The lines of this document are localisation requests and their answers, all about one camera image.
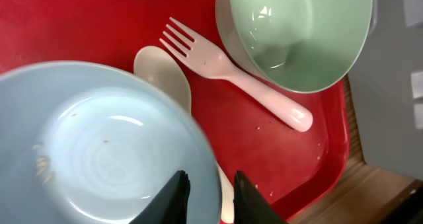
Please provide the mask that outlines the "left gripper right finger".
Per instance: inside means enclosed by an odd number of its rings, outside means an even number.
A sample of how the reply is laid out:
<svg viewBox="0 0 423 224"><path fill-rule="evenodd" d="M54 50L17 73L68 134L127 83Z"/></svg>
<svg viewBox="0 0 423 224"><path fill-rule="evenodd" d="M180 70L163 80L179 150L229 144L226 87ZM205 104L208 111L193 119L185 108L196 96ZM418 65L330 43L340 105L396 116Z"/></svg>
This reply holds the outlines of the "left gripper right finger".
<svg viewBox="0 0 423 224"><path fill-rule="evenodd" d="M234 224L288 224L240 170L234 177L234 195Z"/></svg>

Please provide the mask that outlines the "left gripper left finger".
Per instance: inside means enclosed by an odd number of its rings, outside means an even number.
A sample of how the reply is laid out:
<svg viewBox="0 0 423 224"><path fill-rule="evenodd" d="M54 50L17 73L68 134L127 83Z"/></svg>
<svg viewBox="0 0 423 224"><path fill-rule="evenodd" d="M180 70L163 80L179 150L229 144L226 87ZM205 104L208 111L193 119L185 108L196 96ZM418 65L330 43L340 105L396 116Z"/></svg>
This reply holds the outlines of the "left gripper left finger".
<svg viewBox="0 0 423 224"><path fill-rule="evenodd" d="M186 224L189 195L188 175L178 170L130 224Z"/></svg>

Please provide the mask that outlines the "light blue bowl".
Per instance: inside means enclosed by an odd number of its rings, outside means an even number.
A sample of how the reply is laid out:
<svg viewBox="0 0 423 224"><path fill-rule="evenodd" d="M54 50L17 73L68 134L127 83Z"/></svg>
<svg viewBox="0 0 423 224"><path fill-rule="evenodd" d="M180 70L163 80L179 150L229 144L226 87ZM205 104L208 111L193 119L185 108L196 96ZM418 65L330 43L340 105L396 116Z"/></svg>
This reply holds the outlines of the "light blue bowl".
<svg viewBox="0 0 423 224"><path fill-rule="evenodd" d="M187 222L219 223L213 150L165 93L86 61L1 75L2 223L129 223L179 170Z"/></svg>

